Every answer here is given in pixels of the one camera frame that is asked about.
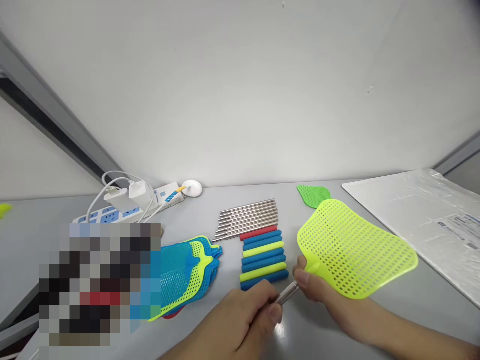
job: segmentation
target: round white object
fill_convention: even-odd
[[[202,185],[197,180],[187,180],[182,186],[185,186],[186,189],[182,191],[185,195],[191,198],[199,197],[202,193]]]

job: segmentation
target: white power strip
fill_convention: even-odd
[[[158,199],[158,206],[161,206],[165,199],[168,198],[170,195],[173,194],[175,190],[179,188],[179,185],[176,182],[172,182],[168,185],[159,187],[155,189],[155,194]],[[173,197],[173,199],[165,205],[160,212],[164,211],[165,209],[171,208],[172,206],[181,203],[185,200],[184,195],[182,192],[179,192],[177,195]],[[147,219],[150,215],[152,215],[158,207],[151,209],[145,216],[144,219]],[[133,224],[139,221],[144,214],[144,211],[136,207],[127,212],[120,212],[115,209],[113,206],[104,207],[103,209],[93,211],[90,214],[90,224]],[[73,220],[72,224],[83,224],[87,222],[87,216],[80,216]]]

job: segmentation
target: stainless steel rod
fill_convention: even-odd
[[[249,218],[254,218],[254,217],[259,216],[259,215],[266,216],[266,215],[270,215],[270,214],[278,213],[278,212],[279,212],[279,210],[277,208],[262,210],[262,211],[253,212],[253,213],[250,213],[250,214],[237,216],[237,217],[234,217],[234,218],[231,218],[231,219],[229,218],[229,219],[226,219],[226,220],[219,221],[218,225],[222,226],[222,225],[232,223],[232,222],[236,222],[236,221],[245,221]]]
[[[280,295],[275,299],[276,304],[283,305],[290,299],[293,294],[295,294],[300,289],[299,283],[295,280],[290,285],[286,287],[285,290],[281,292]]]
[[[263,223],[265,223],[265,222],[271,222],[271,221],[273,221],[273,219],[275,219],[275,220],[278,221],[278,219],[279,219],[278,214],[273,215],[273,216],[269,216],[269,217],[265,217],[265,218],[260,218],[260,219],[251,220],[251,221],[248,221],[248,222],[242,223],[242,224],[232,225],[232,226],[229,226],[229,227],[226,227],[226,228],[217,230],[217,231],[215,231],[215,232],[216,232],[217,234],[221,235],[221,234],[223,234],[223,233],[226,233],[226,232],[235,230],[235,229],[237,229],[237,228],[244,228],[244,227],[247,226],[247,225],[251,225],[251,224],[258,225],[258,224],[263,224]]]
[[[268,208],[268,207],[276,207],[276,206],[277,206],[276,202],[269,202],[269,203],[266,203],[266,204],[255,205],[253,207],[248,207],[248,208],[245,208],[245,209],[236,210],[235,212],[223,213],[223,214],[220,214],[220,218],[234,217],[234,216],[238,216],[238,215],[244,214],[244,213],[249,212],[249,211],[255,211],[255,210],[259,210],[259,209],[264,209],[264,208]]]
[[[258,222],[258,223],[255,223],[255,224],[250,224],[250,225],[244,225],[244,226],[238,226],[236,227],[235,229],[232,229],[232,230],[227,230],[225,232],[222,232],[220,234],[217,234],[215,235],[216,238],[218,237],[222,237],[222,236],[225,236],[225,235],[229,235],[231,233],[235,233],[237,231],[242,231],[244,229],[248,229],[248,228],[252,228],[252,227],[256,227],[256,226],[260,226],[260,225],[263,225],[263,224],[269,224],[271,222],[277,222],[278,223],[278,218],[277,219],[271,219],[271,220],[265,220],[265,221],[262,221],[262,222]]]
[[[276,208],[277,208],[277,205],[275,205],[275,204],[273,204],[273,205],[267,204],[267,206],[265,206],[265,207],[259,207],[259,208],[254,208],[254,209],[246,209],[246,210],[243,210],[243,211],[237,212],[235,214],[231,214],[231,215],[230,214],[229,215],[221,215],[220,218],[218,219],[218,221],[233,219],[233,218],[237,218],[237,217],[242,216],[242,215],[252,214],[252,213],[259,212],[259,211],[263,211],[263,210],[267,210],[267,209],[276,209]]]
[[[231,233],[229,235],[225,235],[225,236],[222,236],[222,237],[218,237],[216,239],[213,239],[211,240],[212,243],[216,243],[217,241],[222,241],[222,240],[228,240],[228,239],[233,239],[233,238],[236,238],[242,234],[246,234],[246,233],[250,233],[252,231],[255,231],[255,230],[260,230],[260,229],[263,229],[263,228],[268,228],[270,226],[276,226],[278,225],[279,222],[278,221],[274,221],[274,222],[270,222],[268,224],[265,224],[265,225],[259,225],[259,226],[255,226],[255,227],[252,227],[252,228],[249,228],[249,229],[245,229],[245,230],[242,230],[242,231],[237,231],[237,232],[234,232],[234,233]]]
[[[237,211],[237,210],[246,209],[246,208],[251,208],[251,207],[254,207],[254,206],[257,206],[257,205],[274,203],[274,202],[275,202],[275,199],[270,199],[270,200],[265,200],[265,201],[254,202],[254,203],[252,203],[252,204],[243,205],[243,206],[238,206],[238,207],[232,207],[231,209],[220,211],[220,214],[232,213],[232,212],[235,212],[235,211]]]
[[[240,219],[240,220],[227,221],[226,223],[223,223],[222,225],[219,225],[217,227],[217,229],[228,228],[228,227],[231,227],[232,225],[243,224],[243,223],[250,222],[252,220],[269,218],[269,217],[272,217],[272,216],[276,216],[278,213],[279,213],[279,211],[275,210],[275,211],[270,211],[270,212],[267,212],[267,213],[264,213],[264,214],[255,214],[253,216],[249,216],[249,217],[246,217],[246,218],[243,218],[243,219]]]

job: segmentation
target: foam tube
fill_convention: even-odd
[[[270,251],[270,250],[283,248],[284,245],[285,244],[284,244],[283,241],[277,241],[277,242],[274,242],[272,244],[268,244],[268,245],[260,246],[260,247],[257,247],[257,248],[251,249],[251,250],[244,251],[243,252],[243,257],[248,258],[248,257],[251,257],[253,255],[258,255],[258,254],[261,254],[261,253],[265,253],[265,252]]]
[[[252,242],[251,244],[243,245],[243,251],[256,249],[256,248],[259,248],[268,244],[273,244],[282,240],[283,240],[283,237],[281,236],[269,237],[267,239]]]
[[[240,240],[243,241],[245,239],[253,238],[253,237],[258,236],[258,235],[271,233],[272,231],[276,231],[278,229],[279,228],[276,225],[275,226],[269,226],[269,227],[263,227],[261,229],[258,229],[258,230],[255,230],[255,231],[250,231],[250,232],[247,232],[247,233],[244,233],[244,234],[240,235]]]
[[[247,245],[247,244],[255,243],[255,242],[263,240],[263,239],[269,239],[269,238],[273,238],[273,237],[280,236],[280,235],[282,235],[281,230],[270,231],[270,232],[264,233],[262,235],[258,235],[258,236],[254,236],[254,237],[250,237],[248,239],[245,239],[245,240],[243,240],[243,243],[245,245]]]
[[[286,279],[289,277],[289,271],[288,270],[282,270],[282,271],[278,271],[278,272],[274,272],[274,273],[271,273],[271,274],[268,274],[268,275],[265,275],[265,276],[261,276],[261,277],[256,277],[252,280],[248,280],[248,281],[245,281],[245,282],[242,282],[240,284],[240,288],[243,290],[243,291],[247,291],[248,289],[250,289],[251,287],[255,286],[256,284],[258,284],[259,282],[261,282],[262,280],[268,280],[270,283],[275,283],[277,281],[280,281],[280,280],[283,280],[283,279]]]
[[[259,262],[260,260],[273,258],[274,256],[277,256],[277,255],[283,255],[284,252],[285,252],[285,250],[283,248],[278,248],[278,249],[275,249],[275,250],[266,251],[266,252],[263,252],[263,253],[258,254],[258,255],[253,255],[253,256],[250,256],[250,257],[243,258],[241,260],[241,264],[242,265],[248,265],[248,264],[251,264],[251,263],[256,263],[256,262]]]
[[[248,272],[251,272],[253,270],[261,269],[261,268],[264,268],[264,267],[267,267],[267,266],[270,266],[270,265],[273,265],[273,264],[283,263],[285,261],[287,261],[287,257],[285,255],[277,255],[277,256],[269,257],[269,258],[266,258],[264,260],[260,260],[260,261],[257,261],[257,262],[252,262],[248,265],[244,265],[244,266],[241,267],[241,272],[242,273],[248,273]]]
[[[249,271],[244,274],[240,275],[240,282],[246,282],[248,280],[252,280],[255,278],[260,278],[262,276],[268,275],[268,274],[273,274],[276,272],[279,272],[281,270],[285,270],[287,268],[287,264],[285,262],[281,262],[278,264],[262,267],[257,270]]]

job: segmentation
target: wall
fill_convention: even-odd
[[[480,152],[445,177],[462,188],[480,195]]]
[[[0,97],[0,201],[98,193],[102,186]]]
[[[479,131],[471,4],[0,1],[0,30],[124,170],[248,185],[432,167]]]

